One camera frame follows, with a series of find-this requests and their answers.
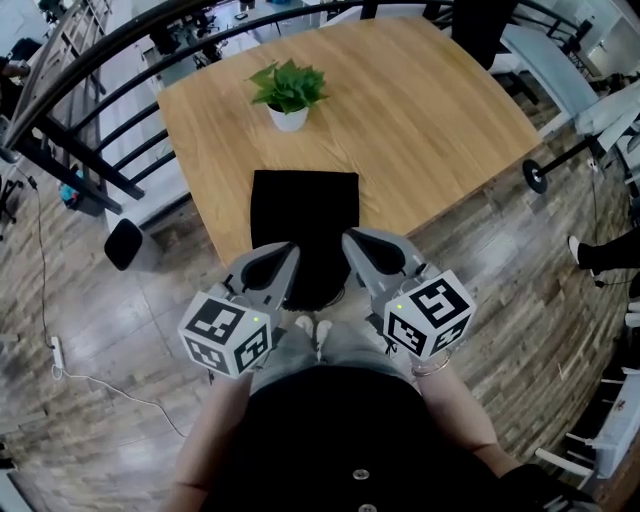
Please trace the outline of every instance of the white cube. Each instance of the white cube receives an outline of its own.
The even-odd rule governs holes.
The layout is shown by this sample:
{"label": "white cube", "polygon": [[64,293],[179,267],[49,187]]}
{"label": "white cube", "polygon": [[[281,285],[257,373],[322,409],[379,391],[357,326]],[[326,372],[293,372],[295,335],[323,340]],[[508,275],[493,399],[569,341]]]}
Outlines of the white cube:
{"label": "white cube", "polygon": [[389,301],[384,333],[427,360],[461,340],[476,311],[473,299],[451,270]]}
{"label": "white cube", "polygon": [[178,334],[192,361],[237,378],[273,348],[269,315],[198,292]]}

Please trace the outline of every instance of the potted plant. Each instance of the potted plant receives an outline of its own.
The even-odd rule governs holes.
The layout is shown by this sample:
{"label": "potted plant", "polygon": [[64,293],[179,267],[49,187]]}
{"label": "potted plant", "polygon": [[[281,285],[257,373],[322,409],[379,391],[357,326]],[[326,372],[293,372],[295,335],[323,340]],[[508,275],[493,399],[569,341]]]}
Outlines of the potted plant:
{"label": "potted plant", "polygon": [[311,66],[299,68],[291,59],[282,66],[274,62],[249,80],[260,87],[252,103],[266,103],[271,119],[283,132],[302,128],[309,107],[328,97],[322,94],[324,72]]}

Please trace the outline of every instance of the white cable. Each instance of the white cable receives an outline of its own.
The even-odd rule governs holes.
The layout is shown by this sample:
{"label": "white cable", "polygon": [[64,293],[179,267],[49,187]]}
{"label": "white cable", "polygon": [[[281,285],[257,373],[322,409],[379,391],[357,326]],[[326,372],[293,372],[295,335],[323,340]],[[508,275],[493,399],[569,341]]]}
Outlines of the white cable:
{"label": "white cable", "polygon": [[70,375],[69,373],[67,373],[62,368],[57,367],[55,364],[51,367],[51,374],[53,375],[53,378],[55,380],[60,380],[63,375],[66,375],[70,379],[87,379],[87,380],[93,381],[93,382],[95,382],[97,384],[101,384],[101,385],[109,388],[110,390],[115,391],[116,393],[121,394],[122,396],[124,396],[125,398],[128,398],[129,400],[133,400],[134,402],[140,402],[141,404],[152,405],[153,407],[157,407],[158,409],[160,409],[162,411],[162,414],[164,414],[164,417],[167,419],[167,421],[169,422],[169,425],[171,425],[171,428],[175,431],[175,433],[178,434],[180,437],[182,437],[184,439],[187,438],[187,436],[182,434],[178,430],[178,428],[173,424],[173,421],[171,421],[171,419],[169,418],[169,415],[167,414],[167,412],[164,410],[164,408],[160,404],[156,404],[154,402],[147,402],[146,400],[140,400],[139,398],[133,398],[132,396],[130,396],[127,393],[125,393],[124,391],[120,391],[119,389],[114,388],[111,384],[107,384],[106,382],[103,382],[100,379],[96,379],[94,377],[90,377],[89,375]]}

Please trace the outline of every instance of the white flower pot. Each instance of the white flower pot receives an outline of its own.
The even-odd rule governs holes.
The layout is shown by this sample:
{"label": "white flower pot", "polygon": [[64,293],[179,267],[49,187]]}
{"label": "white flower pot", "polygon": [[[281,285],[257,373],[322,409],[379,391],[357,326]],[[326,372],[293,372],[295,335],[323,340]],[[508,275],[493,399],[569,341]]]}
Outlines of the white flower pot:
{"label": "white flower pot", "polygon": [[273,119],[273,122],[278,129],[283,132],[295,132],[302,128],[304,122],[307,120],[307,114],[309,113],[309,107],[304,107],[302,110],[291,112],[289,114],[273,110],[269,105],[267,105],[267,107],[269,108],[271,119]]}

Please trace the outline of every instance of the white shoe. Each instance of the white shoe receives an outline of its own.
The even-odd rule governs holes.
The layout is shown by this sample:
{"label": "white shoe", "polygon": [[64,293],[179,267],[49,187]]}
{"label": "white shoe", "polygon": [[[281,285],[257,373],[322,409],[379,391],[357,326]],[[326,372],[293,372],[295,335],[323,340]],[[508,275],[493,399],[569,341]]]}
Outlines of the white shoe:
{"label": "white shoe", "polygon": [[571,256],[573,256],[576,265],[580,265],[580,262],[578,261],[578,247],[580,246],[580,240],[571,235],[567,242],[569,243],[569,250],[571,251]]}
{"label": "white shoe", "polygon": [[309,338],[313,338],[313,320],[306,315],[300,315],[296,318],[295,325],[300,327]]}
{"label": "white shoe", "polygon": [[316,341],[318,342],[318,353],[322,349],[322,345],[324,345],[324,341],[327,339],[329,335],[329,331],[333,327],[333,322],[330,320],[322,320],[318,324],[318,328],[316,329]]}

